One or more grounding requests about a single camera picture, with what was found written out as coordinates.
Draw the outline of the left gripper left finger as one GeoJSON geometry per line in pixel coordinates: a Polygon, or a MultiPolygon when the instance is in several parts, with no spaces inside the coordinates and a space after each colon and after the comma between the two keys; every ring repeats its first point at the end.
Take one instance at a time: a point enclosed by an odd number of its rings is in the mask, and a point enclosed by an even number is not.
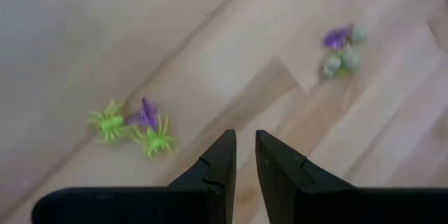
{"type": "Polygon", "coordinates": [[[237,138],[227,129],[170,184],[174,200],[168,224],[232,224],[237,138]]]}

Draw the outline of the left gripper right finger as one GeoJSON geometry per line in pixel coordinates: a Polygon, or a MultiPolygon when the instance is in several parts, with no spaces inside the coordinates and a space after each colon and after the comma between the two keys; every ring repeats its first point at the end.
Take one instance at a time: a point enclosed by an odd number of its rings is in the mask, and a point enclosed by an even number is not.
{"type": "Polygon", "coordinates": [[[356,188],[320,168],[269,132],[255,133],[257,173],[271,224],[347,224],[357,221],[346,196],[356,188]]]}

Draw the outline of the green plastic spider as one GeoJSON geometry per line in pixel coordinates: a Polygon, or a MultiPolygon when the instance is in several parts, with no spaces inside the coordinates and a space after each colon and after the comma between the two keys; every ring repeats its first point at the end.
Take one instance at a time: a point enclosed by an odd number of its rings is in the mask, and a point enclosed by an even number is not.
{"type": "Polygon", "coordinates": [[[162,120],[157,116],[157,129],[148,126],[145,132],[141,132],[137,126],[133,127],[134,140],[142,147],[144,156],[151,160],[159,152],[172,152],[174,138],[169,135],[169,118],[162,120]]]}
{"type": "Polygon", "coordinates": [[[101,135],[101,142],[114,144],[132,133],[132,126],[125,122],[123,115],[124,101],[111,100],[109,105],[101,111],[91,111],[87,124],[95,128],[101,135]]]}

